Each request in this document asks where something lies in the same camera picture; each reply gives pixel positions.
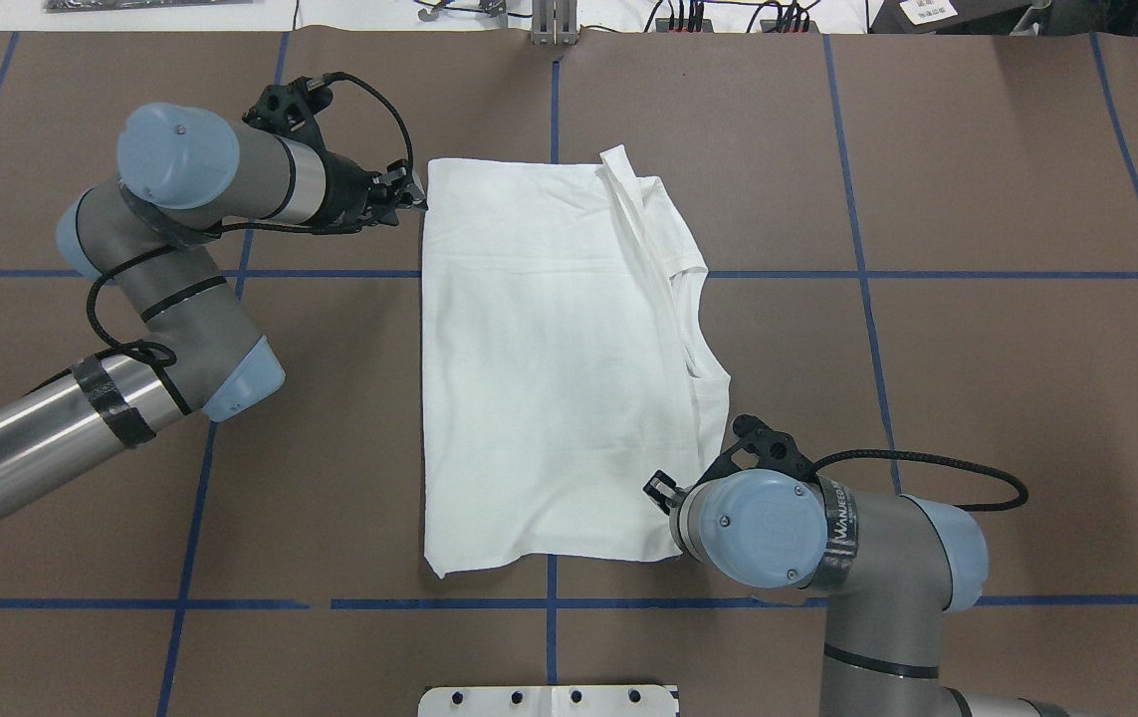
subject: metal bracket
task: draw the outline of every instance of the metal bracket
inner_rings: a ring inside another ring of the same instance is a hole
[[[534,44],[577,44],[577,0],[533,0]]]
[[[430,689],[418,717],[678,717],[679,689],[665,685]]]

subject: brown table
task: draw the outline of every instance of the brown table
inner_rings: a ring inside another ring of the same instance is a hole
[[[991,579],[947,620],[943,681],[1138,714],[1138,41],[1096,42],[0,35],[0,405],[99,348],[52,228],[145,101],[237,117],[278,73],[343,68],[399,106],[423,163],[624,142],[714,271],[702,327],[733,412],[810,454],[894,444],[1029,483],[1029,506],[979,518]],[[369,166],[399,151],[355,93],[322,127]],[[690,716],[816,712],[803,593],[688,560],[429,572],[419,231],[215,245],[287,385],[0,522],[0,714],[391,716],[434,685],[630,681],[679,685]],[[137,335],[125,300],[104,304]],[[832,475],[896,488],[887,465]]]

